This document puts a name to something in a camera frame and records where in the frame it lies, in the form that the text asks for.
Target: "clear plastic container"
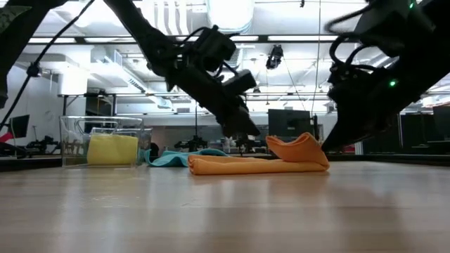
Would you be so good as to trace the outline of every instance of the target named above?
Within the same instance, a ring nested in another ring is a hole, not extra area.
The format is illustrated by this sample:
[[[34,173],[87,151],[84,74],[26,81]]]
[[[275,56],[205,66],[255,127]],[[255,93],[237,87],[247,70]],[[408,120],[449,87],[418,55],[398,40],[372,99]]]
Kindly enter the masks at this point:
[[[141,163],[142,119],[62,116],[60,131],[63,167],[135,167]]]

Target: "folded orange towel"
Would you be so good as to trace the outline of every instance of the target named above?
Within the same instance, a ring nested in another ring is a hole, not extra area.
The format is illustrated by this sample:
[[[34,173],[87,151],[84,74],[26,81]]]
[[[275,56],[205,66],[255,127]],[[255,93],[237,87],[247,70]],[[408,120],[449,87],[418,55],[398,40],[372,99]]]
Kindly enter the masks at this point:
[[[189,170],[195,175],[223,175],[326,171],[330,167],[320,145],[311,134],[302,134],[290,143],[273,136],[268,136],[266,140],[268,147],[281,160],[189,155]]]

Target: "blue cloth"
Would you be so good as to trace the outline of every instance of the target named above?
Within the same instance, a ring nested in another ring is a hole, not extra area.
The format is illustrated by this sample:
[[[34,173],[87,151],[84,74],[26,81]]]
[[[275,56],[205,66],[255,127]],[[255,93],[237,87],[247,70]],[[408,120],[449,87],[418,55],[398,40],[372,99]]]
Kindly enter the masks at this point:
[[[221,150],[216,149],[204,149],[197,152],[185,153],[175,151],[164,151],[160,158],[157,158],[153,162],[150,162],[150,151],[146,151],[145,159],[148,165],[151,167],[187,167],[189,155],[216,155],[216,156],[228,156]]]

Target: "white ceiling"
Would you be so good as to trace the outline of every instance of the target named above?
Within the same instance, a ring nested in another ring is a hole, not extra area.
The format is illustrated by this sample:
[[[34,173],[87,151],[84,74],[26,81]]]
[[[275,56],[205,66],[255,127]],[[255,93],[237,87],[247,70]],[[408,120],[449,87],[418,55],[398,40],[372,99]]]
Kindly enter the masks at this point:
[[[113,12],[107,8],[100,0],[97,7],[89,13],[85,13],[84,21],[91,20],[92,23],[86,25],[79,22],[79,26],[72,26],[65,36],[120,36],[129,35],[123,26],[118,22]],[[171,31],[169,27],[169,9],[166,6],[164,30],[168,30],[168,34],[179,34]],[[192,32],[196,28],[210,26],[207,18],[205,1],[202,0],[186,0],[187,26],[188,31]],[[137,6],[142,1],[135,1]],[[306,0],[304,8],[300,8],[300,1],[288,0],[256,0],[252,17],[252,24],[247,31],[248,34],[324,34],[324,24],[338,16],[358,10],[365,5],[364,0]],[[45,21],[41,24],[37,33],[38,37],[53,36],[61,29],[70,19],[75,17],[82,4],[77,1],[67,2],[64,6],[51,11]],[[230,10],[223,11],[223,20],[233,18],[239,6],[230,5]],[[158,7],[155,6],[155,16],[158,16]],[[179,15],[176,16],[176,22],[180,25]],[[357,18],[350,20],[340,26],[343,30],[352,29],[357,22]],[[276,70],[267,71],[265,68],[265,60],[267,53],[270,52],[272,44],[246,44],[243,49],[242,68],[249,69],[253,73],[255,79],[259,82],[262,92],[285,92],[298,91],[311,92],[316,86],[326,92],[328,84],[326,80],[329,75],[329,67],[331,65],[328,50],[330,44],[281,44],[285,59]],[[74,46],[56,46],[58,51],[70,52],[77,50]],[[337,50],[337,56],[345,59],[354,49],[355,44],[343,44]],[[35,52],[38,46],[28,46],[26,52]],[[108,45],[105,46],[107,51],[117,50],[124,56],[124,66],[129,68],[139,79],[143,80],[148,87],[154,91],[164,91],[165,84],[163,79],[154,75],[145,67],[145,60],[141,55],[141,51],[137,45]],[[376,48],[369,48],[357,57],[357,60],[370,60],[380,55]],[[91,78],[89,86],[99,86],[109,91],[137,92],[137,89],[119,89],[104,82],[101,78]],[[147,100],[138,98],[122,99],[122,103],[148,103]],[[326,110],[323,106],[327,101],[317,101],[315,110]]]

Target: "table surface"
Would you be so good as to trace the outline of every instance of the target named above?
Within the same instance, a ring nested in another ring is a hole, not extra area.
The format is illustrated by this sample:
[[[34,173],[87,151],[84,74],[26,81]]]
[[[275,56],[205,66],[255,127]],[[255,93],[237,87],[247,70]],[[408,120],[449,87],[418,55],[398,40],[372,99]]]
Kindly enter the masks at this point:
[[[181,168],[0,174],[2,252],[448,252],[450,170],[334,162],[329,173]]]

